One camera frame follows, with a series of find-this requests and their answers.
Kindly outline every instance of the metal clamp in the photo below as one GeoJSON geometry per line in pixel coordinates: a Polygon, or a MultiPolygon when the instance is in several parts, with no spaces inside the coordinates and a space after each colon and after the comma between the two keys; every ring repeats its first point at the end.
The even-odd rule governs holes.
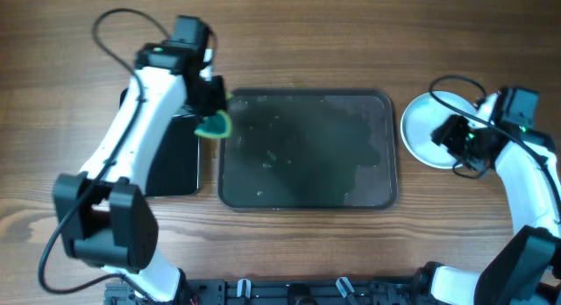
{"type": "Polygon", "coordinates": [[[349,279],[347,279],[346,277],[341,277],[337,279],[335,285],[337,286],[337,289],[341,293],[341,296],[343,296],[343,298],[347,300],[347,303],[349,305],[359,305],[357,299],[354,298],[354,294],[353,294],[354,288],[349,282],[349,279]]]}
{"type": "Polygon", "coordinates": [[[243,297],[246,300],[252,298],[252,282],[248,279],[242,279],[238,281],[238,292],[236,296],[243,297]]]}

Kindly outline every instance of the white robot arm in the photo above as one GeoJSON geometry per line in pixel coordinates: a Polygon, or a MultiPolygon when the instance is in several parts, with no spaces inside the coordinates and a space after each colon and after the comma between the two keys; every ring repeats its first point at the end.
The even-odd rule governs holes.
{"type": "MultiPolygon", "coordinates": [[[[486,125],[477,121],[469,122],[467,128],[470,129],[470,134],[467,141],[462,141],[461,137],[465,133],[462,132],[458,136],[454,131],[459,131],[461,126],[457,127],[458,124],[466,125],[467,121],[459,116],[451,117],[448,125],[436,130],[433,139],[448,146],[449,152],[471,169],[480,165],[481,159],[486,158],[493,162],[493,168],[505,186],[515,235],[525,226],[529,226],[533,229],[543,228],[554,238],[560,238],[561,208],[558,207],[558,190],[561,190],[561,186],[557,176],[554,147],[549,137],[530,132],[526,127],[533,124],[535,96],[536,93],[527,89],[502,89],[500,93],[490,95],[480,104],[477,117],[522,138],[526,146],[542,157],[541,166],[519,144],[508,138],[499,139],[502,142],[498,143],[501,147],[498,154],[487,150],[486,147],[480,148],[478,145],[482,142],[497,142],[497,136],[501,134],[491,130],[492,135],[488,136],[490,131],[484,130],[486,125]],[[481,136],[479,141],[473,139],[478,135],[481,136]]],[[[440,266],[434,272],[430,292],[437,300],[452,305],[478,303],[476,296],[478,284],[481,284],[480,275],[481,273],[440,266]]],[[[532,303],[538,303],[539,296],[533,297],[532,303]]]]}
{"type": "MultiPolygon", "coordinates": [[[[143,196],[154,156],[172,117],[203,120],[226,110],[222,78],[212,76],[210,33],[200,19],[180,16],[170,39],[137,53],[135,74],[102,144],[81,174],[61,175],[53,191],[59,221],[80,206],[61,231],[67,255],[118,275],[152,301],[180,297],[185,277],[155,248],[158,226],[143,196]],[[103,199],[109,211],[91,208],[103,199]]],[[[44,262],[39,283],[45,290],[71,293],[47,286],[41,271],[44,262]]]]}

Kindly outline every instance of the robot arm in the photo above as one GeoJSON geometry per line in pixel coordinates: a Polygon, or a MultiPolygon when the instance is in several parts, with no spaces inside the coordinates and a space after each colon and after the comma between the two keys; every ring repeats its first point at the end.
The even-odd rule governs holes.
{"type": "Polygon", "coordinates": [[[530,90],[502,89],[480,105],[477,117],[520,137],[524,144],[543,157],[548,173],[520,145],[483,124],[468,123],[461,116],[451,116],[433,133],[433,141],[446,145],[449,153],[468,168],[482,170],[492,164],[507,192],[515,234],[483,273],[438,267],[430,292],[439,301],[454,305],[507,303],[511,300],[552,302],[543,296],[543,290],[550,292],[550,287],[542,285],[540,279],[547,267],[558,266],[560,261],[561,208],[557,206],[556,193],[561,187],[551,139],[529,129],[534,123],[536,102],[537,93],[530,90]],[[537,292],[538,287],[542,289],[541,294],[537,292]]]}
{"type": "Polygon", "coordinates": [[[211,76],[209,27],[198,18],[178,17],[174,35],[161,44],[147,44],[137,53],[135,73],[144,84],[141,111],[100,181],[95,177],[124,136],[137,109],[138,82],[131,78],[127,94],[102,144],[77,176],[61,175],[53,198],[59,221],[90,184],[95,191],[61,233],[71,258],[120,273],[153,301],[181,296],[181,270],[156,249],[158,225],[144,193],[155,153],[173,116],[210,117],[226,110],[222,78],[211,76]],[[92,208],[103,199],[109,210],[92,208]]]}

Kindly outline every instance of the black tablet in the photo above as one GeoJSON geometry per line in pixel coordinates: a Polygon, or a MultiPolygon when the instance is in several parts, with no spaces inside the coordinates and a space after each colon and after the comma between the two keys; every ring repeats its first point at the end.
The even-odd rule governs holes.
{"type": "Polygon", "coordinates": [[[174,117],[154,155],[146,196],[194,195],[200,187],[201,139],[194,117],[174,117]]]}
{"type": "Polygon", "coordinates": [[[394,116],[376,89],[237,89],[221,142],[228,207],[383,209],[398,194],[394,116]]]}

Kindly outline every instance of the wood grain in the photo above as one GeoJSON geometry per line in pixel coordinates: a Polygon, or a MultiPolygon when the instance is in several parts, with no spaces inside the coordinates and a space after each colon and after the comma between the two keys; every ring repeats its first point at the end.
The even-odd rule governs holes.
{"type": "MultiPolygon", "coordinates": [[[[490,91],[541,93],[538,127],[561,145],[561,0],[0,0],[0,303],[99,303],[103,286],[68,298],[36,281],[55,226],[59,173],[75,173],[117,111],[128,76],[96,49],[97,15],[127,6],[171,27],[202,17],[218,33],[217,72],[229,88],[380,88],[396,120],[428,83],[464,74],[490,91]]],[[[103,25],[129,60],[161,37],[133,16],[103,25]]],[[[473,101],[463,85],[454,91],[473,101]]],[[[374,213],[245,213],[216,197],[217,146],[205,143],[196,197],[151,201],[160,249],[189,278],[408,274],[426,261],[480,271],[512,236],[500,179],[459,179],[426,167],[398,141],[401,194],[374,213]]],[[[48,278],[70,286],[98,275],[59,245],[48,278]]]]}

